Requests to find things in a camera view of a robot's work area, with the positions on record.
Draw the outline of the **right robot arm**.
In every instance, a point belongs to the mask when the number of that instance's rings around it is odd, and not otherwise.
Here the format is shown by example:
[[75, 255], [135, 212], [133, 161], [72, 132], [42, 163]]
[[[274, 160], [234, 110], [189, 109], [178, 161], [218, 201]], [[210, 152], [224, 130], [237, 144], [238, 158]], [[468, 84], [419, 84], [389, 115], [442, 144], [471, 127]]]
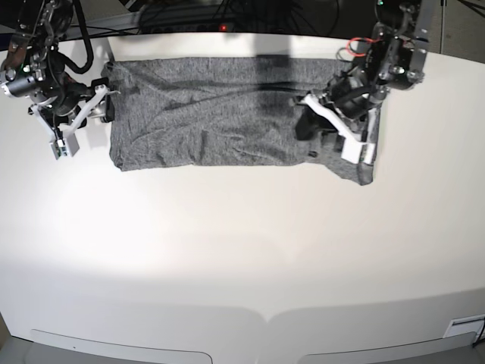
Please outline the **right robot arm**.
[[[59, 50], [59, 43], [77, 20], [86, 50], [86, 62], [78, 65]], [[1, 88], [11, 98], [27, 97], [29, 108], [55, 143], [66, 138], [64, 124], [75, 131], [88, 119], [103, 123], [115, 119], [108, 78], [91, 84], [77, 82], [72, 74], [86, 74], [95, 54], [79, 1], [24, 1], [1, 65]]]

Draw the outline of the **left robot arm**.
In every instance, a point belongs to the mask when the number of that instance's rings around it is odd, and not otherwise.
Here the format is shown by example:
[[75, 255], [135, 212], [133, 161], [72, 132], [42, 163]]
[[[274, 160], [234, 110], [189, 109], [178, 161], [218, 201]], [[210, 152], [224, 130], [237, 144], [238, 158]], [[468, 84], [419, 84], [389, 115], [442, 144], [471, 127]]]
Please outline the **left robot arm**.
[[296, 98], [305, 107], [295, 127], [296, 139], [338, 133], [341, 141], [369, 143], [380, 107], [391, 89], [408, 90], [424, 79], [429, 50], [432, 1], [378, 1], [377, 22], [367, 48], [352, 54], [350, 67], [324, 89]]

